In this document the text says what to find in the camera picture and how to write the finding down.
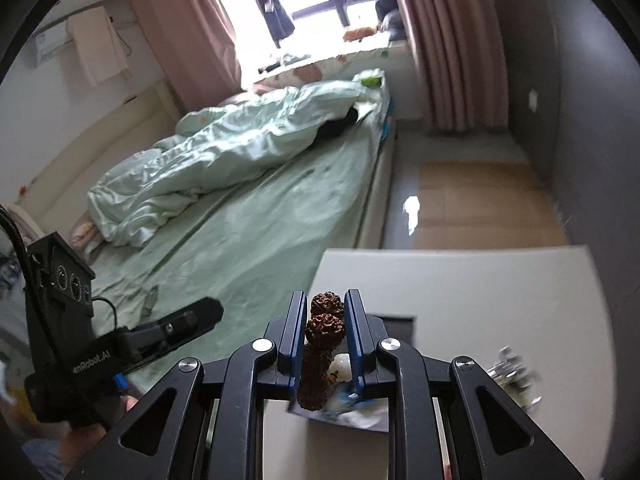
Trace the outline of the person's left hand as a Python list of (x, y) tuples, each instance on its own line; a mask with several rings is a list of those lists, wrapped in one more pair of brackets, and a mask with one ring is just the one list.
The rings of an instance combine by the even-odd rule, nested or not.
[(106, 435), (100, 424), (70, 430), (58, 446), (58, 457), (65, 472), (70, 472)]

